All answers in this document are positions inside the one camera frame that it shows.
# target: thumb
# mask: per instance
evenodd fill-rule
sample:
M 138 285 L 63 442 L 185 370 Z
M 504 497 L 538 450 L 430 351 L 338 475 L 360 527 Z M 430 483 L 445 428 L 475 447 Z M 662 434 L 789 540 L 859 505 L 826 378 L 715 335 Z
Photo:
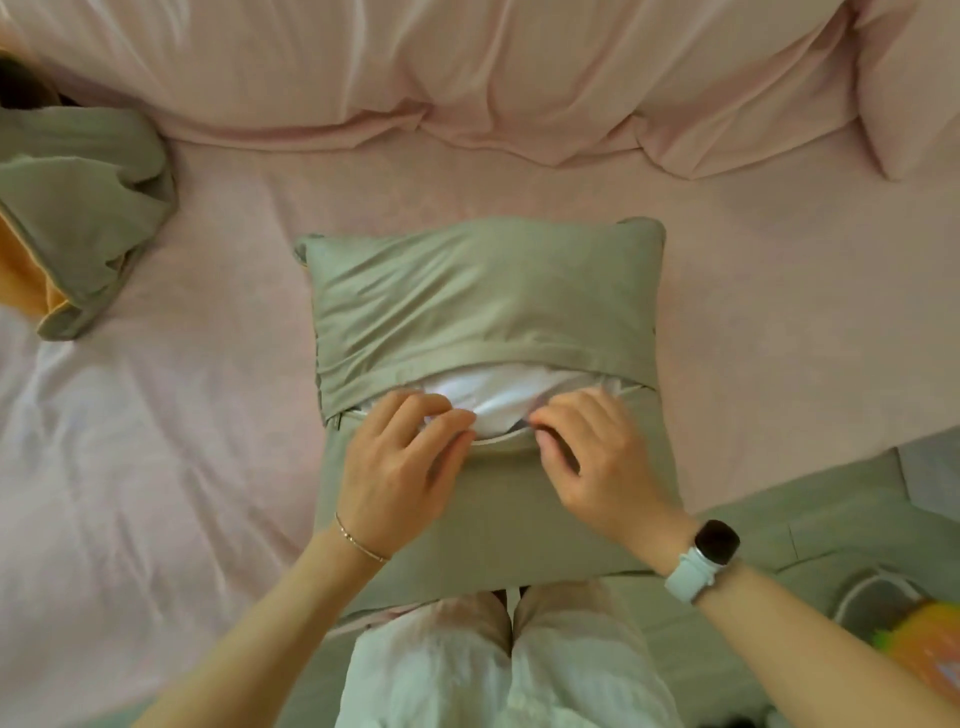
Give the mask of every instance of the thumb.
M 540 446 L 540 462 L 546 470 L 550 482 L 557 490 L 566 488 L 577 479 L 577 474 L 570 469 L 564 452 L 560 449 L 557 439 L 542 429 L 535 433 L 537 445 Z

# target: wrist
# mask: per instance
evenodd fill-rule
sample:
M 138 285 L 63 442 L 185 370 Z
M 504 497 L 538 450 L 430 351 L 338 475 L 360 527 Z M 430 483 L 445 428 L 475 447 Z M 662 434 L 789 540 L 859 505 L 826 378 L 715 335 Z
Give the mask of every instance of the wrist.
M 682 508 L 667 506 L 639 524 L 628 541 L 634 556 L 664 578 L 680 564 L 700 530 L 700 522 Z
M 348 541 L 335 523 L 313 535 L 300 559 L 321 566 L 324 575 L 337 583 L 355 585 L 357 591 L 383 567 Z

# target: bracelet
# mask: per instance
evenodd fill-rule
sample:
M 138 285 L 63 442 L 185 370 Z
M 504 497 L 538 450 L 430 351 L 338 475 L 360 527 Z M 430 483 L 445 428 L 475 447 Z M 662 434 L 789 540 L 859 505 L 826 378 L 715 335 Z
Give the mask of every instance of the bracelet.
M 370 556 L 374 561 L 378 561 L 378 562 L 380 562 L 381 564 L 386 564 L 388 561 L 390 561 L 389 558 L 386 558 L 386 557 L 384 557 L 384 556 L 380 556 L 380 555 L 378 555 L 378 554 L 373 553 L 371 550 L 369 550 L 368 548 L 366 548 L 363 544 L 361 544 L 361 543 L 360 543 L 359 541 L 357 541 L 355 538 L 353 538 L 352 536 L 350 536 L 350 534 L 349 534 L 349 533 L 347 532 L 347 530 L 344 528 L 344 522 L 340 520 L 340 514 L 339 514 L 339 513 L 334 513 L 334 514 L 333 514 L 333 518 L 335 518 L 335 519 L 337 520 L 337 525 L 340 527 L 340 532 L 344 535 L 344 538 L 347 539 L 349 542 L 351 542 L 351 543 L 352 543 L 354 546 L 356 546 L 359 550 L 363 551 L 365 554 L 367 554 L 368 556 Z

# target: watch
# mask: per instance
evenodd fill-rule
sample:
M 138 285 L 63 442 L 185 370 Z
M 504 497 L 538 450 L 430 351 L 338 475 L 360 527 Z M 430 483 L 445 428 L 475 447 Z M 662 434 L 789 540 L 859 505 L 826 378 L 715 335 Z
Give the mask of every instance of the watch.
M 707 587 L 713 586 L 717 573 L 726 568 L 740 548 L 736 531 L 722 521 L 707 521 L 697 531 L 693 547 L 680 557 L 680 564 L 666 580 L 666 591 L 690 604 Z

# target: black watch face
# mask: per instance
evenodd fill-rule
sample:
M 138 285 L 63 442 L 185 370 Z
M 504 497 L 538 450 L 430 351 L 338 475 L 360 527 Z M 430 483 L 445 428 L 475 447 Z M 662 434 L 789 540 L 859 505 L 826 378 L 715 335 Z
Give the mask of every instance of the black watch face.
M 740 548 L 740 537 L 722 521 L 707 521 L 693 544 L 708 561 L 725 567 Z

